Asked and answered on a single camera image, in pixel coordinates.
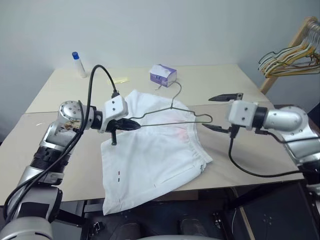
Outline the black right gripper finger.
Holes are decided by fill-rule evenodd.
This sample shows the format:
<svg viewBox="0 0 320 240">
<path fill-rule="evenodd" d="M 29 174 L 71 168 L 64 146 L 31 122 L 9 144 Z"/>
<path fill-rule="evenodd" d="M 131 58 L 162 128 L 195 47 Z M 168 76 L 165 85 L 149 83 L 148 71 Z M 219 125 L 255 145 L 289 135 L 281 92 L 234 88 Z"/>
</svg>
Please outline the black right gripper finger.
<svg viewBox="0 0 320 240">
<path fill-rule="evenodd" d="M 218 125 L 204 123 L 203 126 L 215 132 L 229 133 L 229 129 L 222 128 L 221 126 L 218 126 Z"/>
<path fill-rule="evenodd" d="M 231 100 L 236 100 L 237 94 L 236 93 L 225 93 L 216 95 L 208 99 L 210 102 L 229 102 Z"/>
</svg>

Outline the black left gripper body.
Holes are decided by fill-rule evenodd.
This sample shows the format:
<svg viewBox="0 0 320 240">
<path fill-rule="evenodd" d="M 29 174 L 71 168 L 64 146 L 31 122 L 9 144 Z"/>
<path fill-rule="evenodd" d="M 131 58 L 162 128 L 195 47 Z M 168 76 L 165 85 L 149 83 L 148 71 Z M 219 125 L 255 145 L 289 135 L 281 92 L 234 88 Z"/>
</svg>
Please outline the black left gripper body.
<svg viewBox="0 0 320 240">
<path fill-rule="evenodd" d="M 106 132 L 111 134 L 111 145 L 116 146 L 117 145 L 117 134 L 116 131 L 119 130 L 122 127 L 123 120 L 111 120 L 106 127 Z"/>
</svg>

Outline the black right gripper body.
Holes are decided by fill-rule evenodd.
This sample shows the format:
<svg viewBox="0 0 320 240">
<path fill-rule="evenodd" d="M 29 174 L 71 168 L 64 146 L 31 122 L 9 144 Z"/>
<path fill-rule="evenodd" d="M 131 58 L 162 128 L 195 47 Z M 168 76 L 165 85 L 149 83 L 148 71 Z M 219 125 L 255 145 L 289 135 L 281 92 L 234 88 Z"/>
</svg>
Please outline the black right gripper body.
<svg viewBox="0 0 320 240">
<path fill-rule="evenodd" d="M 225 95 L 226 95 L 225 98 L 226 98 L 227 102 L 235 101 L 235 100 L 242 100 L 243 99 L 243 93 L 241 93 L 241 92 L 238 92 L 238 93 L 226 93 Z M 228 107 L 228 110 L 227 110 L 227 113 L 226 113 L 226 120 L 229 119 L 229 114 L 231 112 L 231 107 L 232 107 L 232 104 L 230 103 L 229 107 Z M 226 130 L 227 130 L 228 133 L 238 133 L 240 128 L 241 128 L 240 125 L 231 123 L 230 126 Z"/>
</svg>

